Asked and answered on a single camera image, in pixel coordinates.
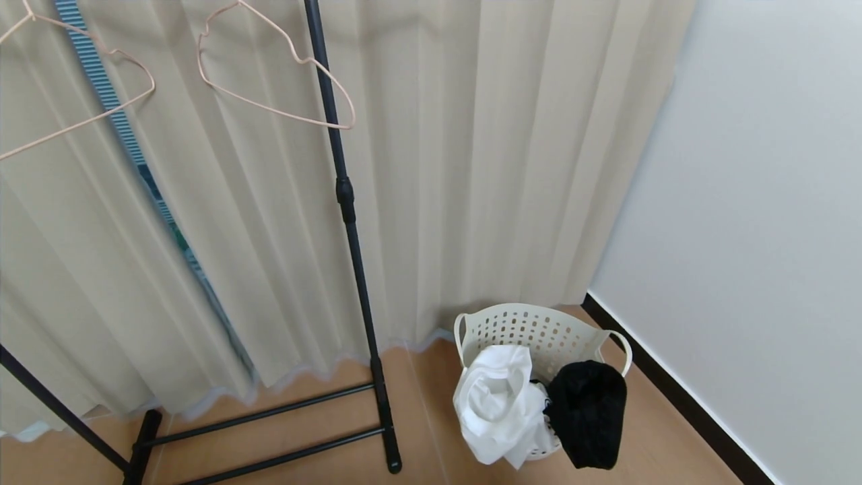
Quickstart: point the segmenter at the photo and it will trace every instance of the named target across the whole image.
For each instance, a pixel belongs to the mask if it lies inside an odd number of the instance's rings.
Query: basket handle
[[[464,351],[461,349],[461,322],[465,320],[466,316],[466,313],[458,315],[455,318],[455,327],[453,329],[455,334],[455,349],[458,349],[458,358],[461,359],[461,367],[464,367]]]
[[[620,373],[623,377],[625,377],[626,374],[628,374],[628,370],[632,367],[632,355],[633,355],[632,346],[628,344],[628,340],[626,340],[626,338],[623,337],[620,332],[609,330],[608,333],[610,333],[611,335],[616,335],[616,337],[620,339],[620,342],[622,343],[623,349],[626,350],[626,363],[625,363],[625,365],[622,366],[622,372]]]

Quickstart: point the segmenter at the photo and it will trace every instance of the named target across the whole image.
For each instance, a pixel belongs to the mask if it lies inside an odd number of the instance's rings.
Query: black metal garment rack
[[[321,23],[320,8],[317,0],[305,0],[305,12],[309,21],[311,33],[311,45],[314,48],[315,58],[329,69],[326,55],[326,44],[323,40],[323,26]],[[323,110],[326,113],[327,122],[338,123],[335,111],[335,98],[330,79],[318,72],[321,95],[323,98]],[[392,412],[389,398],[386,395],[384,383],[383,366],[378,354],[377,339],[374,337],[374,325],[372,323],[371,304],[368,301],[368,287],[365,283],[365,270],[362,267],[362,254],[359,252],[359,233],[356,230],[356,210],[353,208],[353,186],[347,177],[347,169],[344,166],[344,151],[341,147],[341,134],[337,129],[328,129],[329,143],[332,145],[332,156],[335,164],[335,196],[341,207],[341,216],[347,229],[347,242],[350,246],[350,258],[353,262],[353,274],[356,277],[356,287],[359,294],[359,304],[362,308],[362,320],[365,324],[365,336],[368,339],[368,350],[371,352],[372,381],[354,387],[348,387],[334,391],[329,394],[319,395],[310,399],[285,404],[267,409],[258,413],[228,419],[212,425],[202,426],[193,430],[183,431],[167,436],[156,437],[161,423],[161,413],[155,410],[147,411],[144,416],[138,439],[132,446],[132,457],[130,460],[123,458],[116,450],[104,442],[89,426],[66,407],[56,396],[51,394],[45,386],[39,382],[30,372],[21,365],[7,350],[0,345],[0,363],[31,393],[33,393],[45,406],[57,414],[70,428],[87,441],[94,449],[110,460],[123,473],[123,485],[141,485],[144,473],[147,470],[147,462],[150,452],[154,446],[167,444],[179,439],[186,439],[202,435],[204,433],[222,430],[235,425],[241,425],[256,419],[263,419],[280,413],[286,413],[301,407],[311,406],[323,401],[332,400],[355,394],[362,391],[373,390],[377,399],[380,424],[371,429],[359,431],[341,438],[332,439],[325,443],[316,444],[301,450],[286,453],[280,457],[269,458],[257,463],[241,466],[237,469],[223,471],[211,476],[198,478],[181,485],[205,485],[216,483],[237,476],[242,476],[254,471],[267,469],[281,463],[287,463],[298,458],[314,455],[321,451],[330,450],[343,444],[353,443],[360,439],[381,435],[386,454],[386,465],[391,473],[401,471],[401,456],[398,453],[398,443],[395,439],[395,426],[392,424]]]

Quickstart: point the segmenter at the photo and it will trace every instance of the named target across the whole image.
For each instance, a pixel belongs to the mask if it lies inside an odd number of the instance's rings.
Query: blue striped fabric
[[[80,28],[81,30],[85,31],[87,29],[86,23],[84,23],[84,18],[78,10],[77,0],[54,0],[54,4],[57,7],[60,20],[74,27]],[[96,91],[103,109],[107,111],[119,106],[121,104],[120,99],[117,97],[116,90],[111,84],[108,74],[105,72],[102,59],[99,57],[99,53],[93,45],[93,42],[86,35],[81,35],[72,30],[68,30],[67,32],[69,34],[69,38],[72,39],[72,45],[75,47],[75,52],[78,53],[81,67],[84,69],[87,78],[90,80],[93,89]],[[245,349],[243,349],[239,338],[236,336],[234,328],[228,320],[228,316],[222,309],[222,304],[219,303],[215,292],[213,292],[212,286],[209,284],[206,274],[203,272],[201,265],[197,262],[195,253],[185,241],[183,233],[179,230],[176,221],[174,221],[171,210],[168,209],[165,200],[162,198],[161,192],[159,192],[159,188],[156,186],[156,182],[153,179],[153,175],[150,173],[149,167],[147,167],[147,161],[144,159],[141,146],[138,144],[138,140],[134,136],[134,131],[128,123],[126,113],[119,110],[110,115],[109,119],[111,124],[114,126],[117,137],[120,139],[122,146],[126,150],[128,159],[137,169],[144,186],[152,196],[156,210],[165,220],[168,229],[173,234],[174,240],[177,242],[179,250],[183,253],[186,262],[197,277],[203,290],[206,292],[209,303],[212,305],[215,314],[221,320],[225,331],[228,333],[228,339],[230,340],[234,351],[251,374],[253,372],[251,359],[248,358],[248,354]]]

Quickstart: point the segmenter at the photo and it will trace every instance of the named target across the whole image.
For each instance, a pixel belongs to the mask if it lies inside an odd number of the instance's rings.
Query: tile grout line
[[[425,421],[428,423],[428,429],[431,431],[431,438],[434,439],[434,451],[437,452],[437,460],[440,462],[440,469],[443,471],[443,478],[446,479],[447,485],[452,485],[449,481],[449,473],[446,471],[446,464],[443,463],[443,454],[440,453],[440,443],[437,441],[437,434],[434,432],[434,425],[431,423],[431,415],[428,414],[428,405],[425,404],[425,394],[422,392],[422,384],[419,382],[419,375],[416,373],[416,366],[413,365],[413,352],[407,351],[407,362],[410,362],[410,370],[413,371],[413,380],[416,387],[419,389],[419,399],[422,401],[422,409],[425,411]]]
[[[176,414],[171,414],[171,420],[167,422],[167,429],[165,430],[165,434],[171,434],[171,428],[173,427],[173,417]],[[156,466],[153,468],[153,476],[150,477],[150,485],[154,485],[156,483],[156,476],[159,474],[159,465],[161,465],[161,456],[162,453],[165,452],[166,444],[162,444],[159,447],[159,456],[156,457]]]

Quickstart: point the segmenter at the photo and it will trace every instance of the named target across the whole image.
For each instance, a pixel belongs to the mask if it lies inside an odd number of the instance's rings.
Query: baseboard
[[[770,477],[712,419],[709,413],[592,296],[587,294],[581,306],[599,326],[605,330],[618,331],[626,337],[634,352],[634,363],[640,371],[677,408],[683,418],[694,427],[741,482],[746,485],[774,485]]]

